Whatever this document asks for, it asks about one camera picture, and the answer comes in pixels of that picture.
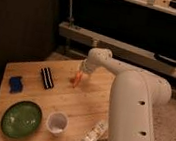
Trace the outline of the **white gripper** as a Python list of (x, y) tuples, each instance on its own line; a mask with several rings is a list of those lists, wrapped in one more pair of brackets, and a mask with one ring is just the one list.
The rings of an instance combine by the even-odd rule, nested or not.
[(93, 71), (95, 71), (95, 69), (96, 69), (96, 64), (93, 64), (92, 62), (89, 62), (86, 59), (84, 59), (82, 63), (80, 64), (80, 70), (82, 72), (76, 73), (74, 81), (73, 81), (73, 87), (76, 87), (79, 84), (79, 82), (81, 82), (83, 72), (85, 72), (85, 74), (92, 74)]

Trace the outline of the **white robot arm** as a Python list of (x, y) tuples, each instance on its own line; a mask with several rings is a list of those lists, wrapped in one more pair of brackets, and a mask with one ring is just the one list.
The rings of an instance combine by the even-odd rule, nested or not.
[(108, 141), (155, 141), (152, 106), (170, 101), (172, 88), (163, 77), (112, 57), (110, 49), (91, 48), (80, 72), (99, 67), (115, 74), (109, 96)]

